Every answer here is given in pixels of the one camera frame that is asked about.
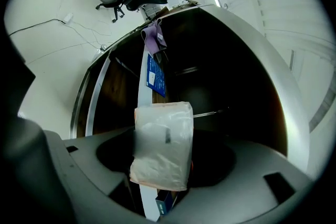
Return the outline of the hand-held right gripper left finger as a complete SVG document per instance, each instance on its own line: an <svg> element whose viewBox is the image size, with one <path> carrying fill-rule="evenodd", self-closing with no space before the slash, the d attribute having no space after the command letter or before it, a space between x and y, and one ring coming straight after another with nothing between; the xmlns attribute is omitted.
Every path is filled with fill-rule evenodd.
<svg viewBox="0 0 336 224"><path fill-rule="evenodd" d="M129 187L125 173L133 153L133 128L61 140L46 132L52 164L70 199L76 223L147 223L110 198Z"/></svg>

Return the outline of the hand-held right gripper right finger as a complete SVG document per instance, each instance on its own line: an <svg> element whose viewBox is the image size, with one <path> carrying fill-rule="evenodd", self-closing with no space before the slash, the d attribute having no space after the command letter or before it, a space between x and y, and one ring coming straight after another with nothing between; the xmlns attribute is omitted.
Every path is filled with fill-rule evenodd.
<svg viewBox="0 0 336 224"><path fill-rule="evenodd" d="M243 223L264 216L312 183L258 143L195 130L189 189L163 223Z"/></svg>

